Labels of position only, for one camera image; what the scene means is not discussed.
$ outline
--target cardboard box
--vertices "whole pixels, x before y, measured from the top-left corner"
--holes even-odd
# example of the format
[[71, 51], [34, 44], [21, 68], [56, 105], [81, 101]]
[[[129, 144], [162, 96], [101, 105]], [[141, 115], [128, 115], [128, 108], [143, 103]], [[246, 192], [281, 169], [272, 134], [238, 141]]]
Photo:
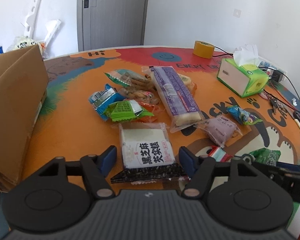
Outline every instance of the cardboard box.
[[269, 76], [256, 65], [237, 66], [233, 58], [223, 58], [217, 79], [244, 98], [262, 92]]
[[37, 45], [0, 54], [0, 191], [20, 182], [47, 84]]

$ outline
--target colorful printed tablecloth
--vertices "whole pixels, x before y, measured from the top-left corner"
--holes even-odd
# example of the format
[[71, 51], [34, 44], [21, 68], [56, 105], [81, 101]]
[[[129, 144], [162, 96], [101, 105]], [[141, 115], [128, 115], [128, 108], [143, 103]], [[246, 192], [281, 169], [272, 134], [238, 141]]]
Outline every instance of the colorful printed tablecloth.
[[[82, 52], [45, 61], [50, 80], [48, 95], [30, 141], [23, 178], [56, 156], [74, 161], [87, 154], [101, 154], [108, 146], [115, 145], [119, 154], [107, 178], [110, 182], [110, 178], [123, 168], [119, 130], [98, 116], [88, 97], [103, 90], [106, 83], [113, 85], [104, 72], [130, 69], [141, 73], [142, 66], [151, 65], [173, 66], [178, 73], [197, 83], [194, 99], [205, 118], [226, 114], [227, 106], [239, 105], [263, 120], [253, 126], [239, 126], [243, 135], [226, 143], [224, 150], [228, 154], [242, 155], [266, 147], [281, 151], [279, 161], [300, 164], [300, 130], [294, 120], [283, 111], [274, 114], [269, 101], [259, 95], [240, 98], [219, 82], [216, 75], [222, 57], [209, 60], [193, 55], [192, 49], [155, 47]], [[288, 100], [294, 97], [280, 84], [276, 85], [276, 89]], [[280, 98], [273, 88], [266, 87], [266, 90]], [[159, 115], [158, 121], [170, 124], [166, 112]], [[201, 155], [213, 144], [202, 130], [194, 127], [170, 133], [169, 138], [175, 155], [181, 146]], [[69, 181], [83, 186], [81, 178], [71, 177]], [[121, 183], [112, 187], [118, 193], [123, 188], [180, 190], [184, 185], [169, 181], [143, 185]]]

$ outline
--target tape roll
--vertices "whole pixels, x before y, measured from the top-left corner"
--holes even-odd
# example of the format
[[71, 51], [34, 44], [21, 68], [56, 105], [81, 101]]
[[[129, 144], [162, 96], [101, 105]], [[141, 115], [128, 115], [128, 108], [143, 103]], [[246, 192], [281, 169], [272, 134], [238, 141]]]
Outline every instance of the tape roll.
[[204, 41], [195, 41], [193, 54], [203, 57], [212, 58], [214, 52], [214, 46]]

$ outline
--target small candy bag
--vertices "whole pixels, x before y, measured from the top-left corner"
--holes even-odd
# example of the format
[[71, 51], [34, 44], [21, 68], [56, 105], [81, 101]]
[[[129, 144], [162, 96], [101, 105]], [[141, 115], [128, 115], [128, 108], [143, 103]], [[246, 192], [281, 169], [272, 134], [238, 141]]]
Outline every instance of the small candy bag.
[[196, 127], [204, 130], [210, 137], [211, 141], [219, 145], [221, 148], [225, 146], [227, 140], [231, 137], [236, 137], [241, 134], [240, 129], [230, 119], [223, 115], [218, 115], [216, 118], [204, 120]]
[[223, 149], [217, 146], [211, 146], [212, 150], [208, 154], [209, 157], [214, 158], [217, 162], [225, 163], [229, 161], [232, 156], [228, 153], [226, 153]]
[[238, 106], [228, 106], [227, 110], [239, 124], [254, 125], [258, 122], [262, 122], [261, 119]]

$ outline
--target smiley face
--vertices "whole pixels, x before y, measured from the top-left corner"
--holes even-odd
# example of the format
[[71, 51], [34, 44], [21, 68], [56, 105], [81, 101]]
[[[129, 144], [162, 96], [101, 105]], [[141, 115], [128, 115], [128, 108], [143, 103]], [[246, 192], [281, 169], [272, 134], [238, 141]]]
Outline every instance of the smiley face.
[[152, 54], [152, 57], [155, 59], [161, 60], [161, 61], [167, 61], [167, 62], [178, 62], [181, 61], [181, 57], [178, 55], [169, 53], [169, 52], [156, 52]]

